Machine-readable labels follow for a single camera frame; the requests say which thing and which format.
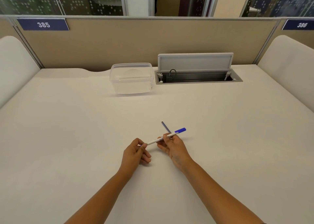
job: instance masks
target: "number 386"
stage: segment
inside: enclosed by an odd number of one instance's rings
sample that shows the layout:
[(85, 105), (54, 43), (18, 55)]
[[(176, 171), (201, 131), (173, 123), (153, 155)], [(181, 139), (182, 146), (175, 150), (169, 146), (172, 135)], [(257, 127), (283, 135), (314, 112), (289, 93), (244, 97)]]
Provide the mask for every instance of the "number 386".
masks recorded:
[(49, 25), (49, 23), (44, 23), (44, 22), (38, 22), (37, 23), (38, 24), (38, 27), (40, 27), (40, 28), (50, 28), (50, 25)]
[(298, 28), (305, 28), (308, 23), (299, 23)]

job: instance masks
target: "desk surface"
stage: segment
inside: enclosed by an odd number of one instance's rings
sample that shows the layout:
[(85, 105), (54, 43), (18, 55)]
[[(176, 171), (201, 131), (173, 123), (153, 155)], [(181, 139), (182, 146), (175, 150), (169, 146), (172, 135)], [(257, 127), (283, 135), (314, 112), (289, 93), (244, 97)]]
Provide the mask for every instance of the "desk surface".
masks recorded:
[[(109, 72), (42, 69), (0, 110), (3, 223), (63, 223), (119, 168), (124, 148), (180, 136), (222, 187), (266, 223), (313, 223), (314, 114), (255, 65), (242, 83), (155, 85), (119, 96)], [(156, 145), (108, 223), (214, 223)]]

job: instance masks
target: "person's right hand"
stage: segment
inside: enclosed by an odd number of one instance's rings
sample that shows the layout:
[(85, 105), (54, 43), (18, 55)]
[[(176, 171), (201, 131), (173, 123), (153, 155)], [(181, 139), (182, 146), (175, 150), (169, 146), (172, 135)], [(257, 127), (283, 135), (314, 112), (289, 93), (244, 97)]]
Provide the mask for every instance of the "person's right hand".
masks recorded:
[(163, 135), (164, 140), (157, 142), (157, 146), (169, 155), (175, 166), (183, 172), (185, 166), (193, 160), (190, 157), (182, 139), (180, 139), (177, 135), (174, 135), (172, 139), (169, 139), (167, 137), (168, 134), (170, 133)]

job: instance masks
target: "forearm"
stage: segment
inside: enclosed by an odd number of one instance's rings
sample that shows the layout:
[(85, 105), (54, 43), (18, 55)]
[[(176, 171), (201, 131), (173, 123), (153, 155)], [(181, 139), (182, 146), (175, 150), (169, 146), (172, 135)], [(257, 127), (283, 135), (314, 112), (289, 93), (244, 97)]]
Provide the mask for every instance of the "forearm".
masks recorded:
[(117, 172), (65, 224), (103, 224), (129, 177)]
[(262, 224), (252, 211), (191, 161), (183, 173), (217, 224)]

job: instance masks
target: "blue pen cap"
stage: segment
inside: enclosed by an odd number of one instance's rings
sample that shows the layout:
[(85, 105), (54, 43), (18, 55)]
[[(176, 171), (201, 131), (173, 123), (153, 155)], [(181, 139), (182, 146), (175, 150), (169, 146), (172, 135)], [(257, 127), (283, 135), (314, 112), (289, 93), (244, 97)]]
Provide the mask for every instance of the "blue pen cap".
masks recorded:
[(180, 129), (180, 130), (177, 130), (177, 131), (175, 131), (175, 133), (181, 133), (181, 132), (183, 132), (183, 131), (186, 131), (186, 128), (182, 128), (182, 129)]

